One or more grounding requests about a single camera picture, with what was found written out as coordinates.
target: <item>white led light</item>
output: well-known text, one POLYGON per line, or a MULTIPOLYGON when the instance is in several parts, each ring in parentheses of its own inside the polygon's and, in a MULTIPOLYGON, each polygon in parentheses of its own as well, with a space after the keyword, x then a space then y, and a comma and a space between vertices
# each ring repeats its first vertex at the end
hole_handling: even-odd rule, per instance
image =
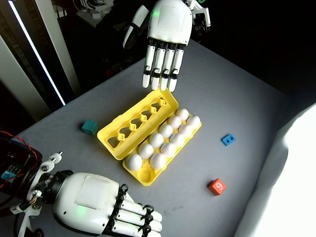
POLYGON ((23 32, 24 32, 26 38, 28 39, 28 41, 29 41, 29 43, 30 43, 30 45, 31 45, 31 47, 32 47, 32 50, 34 51, 36 57, 38 58, 39 63, 41 64, 41 66, 42 66, 42 68, 44 69, 44 71, 45 71, 45 73, 46 73, 46 75, 47 75, 47 77, 48 77, 48 79, 49 79, 51 85, 53 86, 54 90, 56 91, 56 94, 58 95, 58 97, 59 97, 61 103, 62 103, 63 105, 66 105, 65 102, 64 102, 64 100, 63 100, 63 98, 61 97, 61 95, 60 95, 60 93, 59 93, 59 91, 58 91, 58 89, 57 89, 57 87, 56 87, 56 85, 55 85, 53 79, 51 78, 51 76, 50 76, 50 74, 49 74, 49 72, 48 72, 48 70, 47 70, 45 64, 43 63, 42 59, 40 58, 40 55, 39 55, 38 51, 36 50, 35 45, 33 44, 33 41, 32 41, 32 39, 31 39, 29 33, 27 32, 27 30, 26 30, 26 28, 25 28, 25 26, 24 26, 24 24, 23 24, 23 22, 22 22, 22 20, 21 20, 21 17, 20 17, 20 15, 19 15, 19 13, 17 12, 17 10, 16 10, 16 8, 15 8, 13 2, 12 2, 12 1, 9 1, 9 4, 10 4, 10 6, 11 6, 11 8, 12 8, 12 11, 13 11, 13 13, 14 13, 16 19, 18 20, 18 22, 19 22, 19 24, 20 24, 20 26, 21 26, 21 28, 22 28, 22 30, 23 30, 23 32))

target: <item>red cube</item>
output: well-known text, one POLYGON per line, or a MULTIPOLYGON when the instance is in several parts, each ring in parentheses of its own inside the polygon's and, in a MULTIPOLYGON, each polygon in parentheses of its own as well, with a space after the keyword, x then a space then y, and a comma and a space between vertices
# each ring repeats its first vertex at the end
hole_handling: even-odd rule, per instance
POLYGON ((208 186, 208 189, 214 194, 214 195, 220 195, 225 190, 226 185, 224 182, 220 179, 215 179, 210 185, 208 186))

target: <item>green block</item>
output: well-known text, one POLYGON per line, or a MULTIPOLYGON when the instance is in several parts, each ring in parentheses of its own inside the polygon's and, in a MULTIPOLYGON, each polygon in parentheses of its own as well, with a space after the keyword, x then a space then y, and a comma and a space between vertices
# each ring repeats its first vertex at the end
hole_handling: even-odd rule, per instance
POLYGON ((98 130, 98 124, 95 121, 92 120, 86 120, 84 122, 84 125, 82 126, 82 131, 86 134, 95 135, 98 130))

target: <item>white robotic hand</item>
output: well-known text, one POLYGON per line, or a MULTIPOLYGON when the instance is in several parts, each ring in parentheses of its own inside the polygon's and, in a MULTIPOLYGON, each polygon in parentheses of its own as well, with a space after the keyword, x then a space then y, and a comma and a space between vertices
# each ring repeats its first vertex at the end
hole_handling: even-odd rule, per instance
POLYGON ((134 202, 127 185, 106 177, 75 173, 62 184, 54 203, 61 222, 76 230, 111 236, 160 237, 162 215, 134 202))
MULTIPOLYGON (((135 32, 143 28, 149 10, 141 6, 124 39, 126 47, 135 32)), ((188 46, 192 24, 200 14, 205 27, 210 27, 208 8, 203 8, 196 0, 158 0, 150 14, 148 26, 149 45, 145 60, 143 87, 151 82, 152 89, 175 90, 180 72, 184 47, 188 46)))

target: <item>white digit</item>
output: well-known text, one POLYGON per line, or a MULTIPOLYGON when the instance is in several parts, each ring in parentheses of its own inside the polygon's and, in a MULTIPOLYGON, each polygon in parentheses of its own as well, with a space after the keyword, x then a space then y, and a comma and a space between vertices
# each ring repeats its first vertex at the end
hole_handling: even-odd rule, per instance
POLYGON ((223 189, 223 185, 221 183, 216 183, 216 187, 219 188, 219 190, 223 189))

